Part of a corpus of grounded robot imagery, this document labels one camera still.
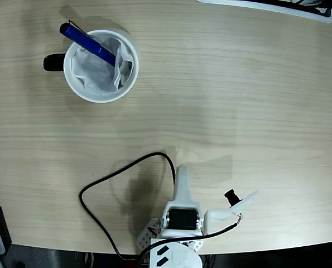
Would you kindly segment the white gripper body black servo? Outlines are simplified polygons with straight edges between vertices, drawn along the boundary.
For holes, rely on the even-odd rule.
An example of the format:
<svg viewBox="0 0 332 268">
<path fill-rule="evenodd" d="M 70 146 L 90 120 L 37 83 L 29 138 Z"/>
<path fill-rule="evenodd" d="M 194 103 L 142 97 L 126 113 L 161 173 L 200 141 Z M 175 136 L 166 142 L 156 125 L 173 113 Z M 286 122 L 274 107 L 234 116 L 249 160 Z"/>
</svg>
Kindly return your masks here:
<svg viewBox="0 0 332 268">
<path fill-rule="evenodd" d="M 169 201 L 163 210 L 159 238 L 201 236 L 203 221 L 199 203 Z"/>
</svg>

